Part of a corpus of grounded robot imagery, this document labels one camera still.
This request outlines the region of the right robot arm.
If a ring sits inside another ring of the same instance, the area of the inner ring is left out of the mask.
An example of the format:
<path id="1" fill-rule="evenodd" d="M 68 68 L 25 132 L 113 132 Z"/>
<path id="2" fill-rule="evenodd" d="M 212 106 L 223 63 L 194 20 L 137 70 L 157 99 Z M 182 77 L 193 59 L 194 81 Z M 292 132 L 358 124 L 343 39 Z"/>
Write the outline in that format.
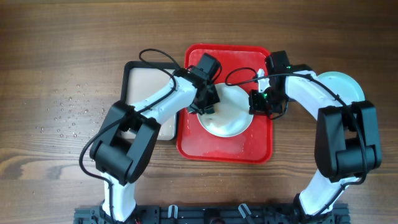
<path id="1" fill-rule="evenodd" d="M 254 77 L 259 87 L 249 94 L 249 112 L 277 119 L 296 101 L 316 119 L 317 171 L 296 196 L 294 213 L 300 222 L 319 220 L 349 186 L 362 184 L 381 165 L 376 108 L 344 73 L 317 75 L 306 64 L 292 65 L 284 51 L 271 53 L 265 63 Z"/>

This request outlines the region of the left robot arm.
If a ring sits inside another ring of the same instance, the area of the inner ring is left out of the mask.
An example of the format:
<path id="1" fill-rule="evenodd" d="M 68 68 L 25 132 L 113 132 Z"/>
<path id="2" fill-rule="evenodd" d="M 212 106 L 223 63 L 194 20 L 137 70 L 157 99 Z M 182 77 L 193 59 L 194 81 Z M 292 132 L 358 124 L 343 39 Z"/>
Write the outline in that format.
<path id="1" fill-rule="evenodd" d="M 99 217 L 108 223 L 132 218 L 135 182 L 150 161 L 161 126 L 184 108 L 198 114 L 213 113 L 220 100 L 214 82 L 222 66 L 210 54 L 203 54 L 197 64 L 187 68 L 176 64 L 172 72 L 159 63 L 143 63 L 168 75 L 169 82 L 140 102 L 115 102 L 98 133 L 83 148 L 99 170 L 96 178 L 105 183 Z"/>

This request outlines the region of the light blue plate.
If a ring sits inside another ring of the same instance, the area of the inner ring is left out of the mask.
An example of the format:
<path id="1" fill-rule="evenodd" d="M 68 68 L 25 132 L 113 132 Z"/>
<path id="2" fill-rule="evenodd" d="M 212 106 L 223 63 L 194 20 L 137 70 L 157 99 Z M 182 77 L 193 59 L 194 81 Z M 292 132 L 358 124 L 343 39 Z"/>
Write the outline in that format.
<path id="1" fill-rule="evenodd" d="M 325 72 L 318 78 L 336 95 L 339 95 L 347 105 L 365 100 L 364 92 L 358 82 L 345 73 Z"/>

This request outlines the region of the white plate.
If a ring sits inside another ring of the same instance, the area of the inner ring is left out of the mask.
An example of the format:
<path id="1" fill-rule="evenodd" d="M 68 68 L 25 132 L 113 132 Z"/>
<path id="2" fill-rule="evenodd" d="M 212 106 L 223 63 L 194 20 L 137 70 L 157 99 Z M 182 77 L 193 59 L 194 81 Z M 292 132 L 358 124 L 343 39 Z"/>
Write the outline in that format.
<path id="1" fill-rule="evenodd" d="M 251 124 L 249 95 L 239 86 L 215 85 L 220 102 L 214 105 L 214 113 L 197 115 L 202 127 L 210 134 L 230 138 L 243 133 Z"/>

